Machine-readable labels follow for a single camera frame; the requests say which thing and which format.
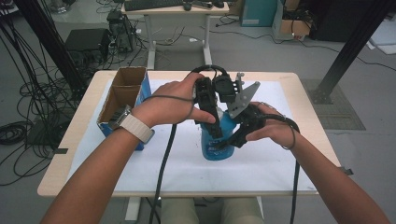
floor mat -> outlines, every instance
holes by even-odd
[[[320,79],[301,80],[308,96],[308,92],[314,90],[320,81]],[[324,129],[366,130],[361,119],[338,85],[332,90],[330,97],[332,99],[331,105],[315,105],[310,99]]]

blue spray bottle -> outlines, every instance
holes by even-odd
[[[205,125],[201,124],[202,136],[201,136],[201,146],[202,153],[204,157],[209,161],[221,161],[227,159],[233,155],[234,146],[228,145],[225,148],[214,148],[214,145],[222,140],[227,140],[233,135],[233,129],[236,123],[230,118],[228,112],[223,112],[219,107],[217,107],[220,128],[223,136],[221,138],[214,139]]]

black box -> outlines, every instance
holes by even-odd
[[[317,29],[309,37],[316,40],[347,42],[374,0],[321,0],[312,2]]]
[[[65,46],[76,64],[102,63],[107,58],[109,35],[107,29],[72,30]]]

black pole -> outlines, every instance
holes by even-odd
[[[334,89],[348,67],[361,52],[364,45],[369,41],[395,2],[395,0],[373,1],[341,49],[326,76],[322,79],[318,87],[310,92],[314,104],[329,104],[331,102],[330,94],[332,93],[332,89]]]
[[[69,84],[74,98],[76,100],[82,99],[85,90],[87,90],[87,84],[70,59],[64,42],[50,22],[48,15],[44,13],[36,0],[14,0],[14,2],[35,32],[35,35],[37,35],[43,44],[49,56],[55,62],[56,66],[58,66],[66,82]]]

computer equipment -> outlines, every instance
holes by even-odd
[[[213,0],[212,2],[213,6],[218,7],[218,8],[224,8],[224,2],[220,0]]]
[[[110,32],[107,29],[72,30],[64,43],[75,65],[106,60]]]
[[[125,11],[181,6],[183,6],[183,0],[132,0],[124,2]]]
[[[316,40],[346,42],[374,0],[313,1],[309,10],[317,16],[317,29],[310,37]]]
[[[114,43],[111,43],[109,49],[116,48],[118,52],[133,51],[131,25],[127,17],[123,16],[120,11],[110,11],[106,19],[108,21],[108,28],[111,32],[112,40],[114,40]]]
[[[206,3],[206,2],[201,2],[201,1],[192,1],[191,5],[193,7],[199,7],[199,8],[203,8],[203,9],[212,9],[213,5],[210,3]]]

